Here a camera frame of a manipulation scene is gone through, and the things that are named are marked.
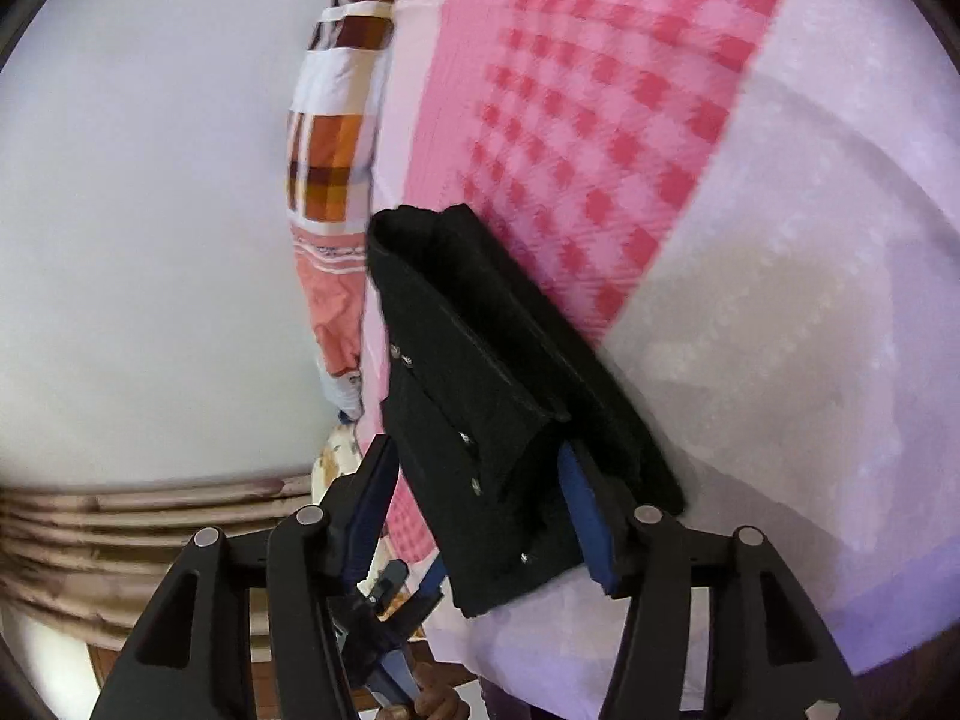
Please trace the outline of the person's left hand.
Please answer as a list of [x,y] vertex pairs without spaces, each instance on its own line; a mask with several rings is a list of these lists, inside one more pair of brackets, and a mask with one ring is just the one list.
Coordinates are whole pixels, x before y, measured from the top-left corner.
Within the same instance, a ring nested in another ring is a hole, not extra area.
[[418,695],[413,699],[413,710],[407,713],[407,717],[423,720],[469,720],[469,704],[457,692],[460,678],[464,674],[464,668],[452,663],[418,661],[413,668]]

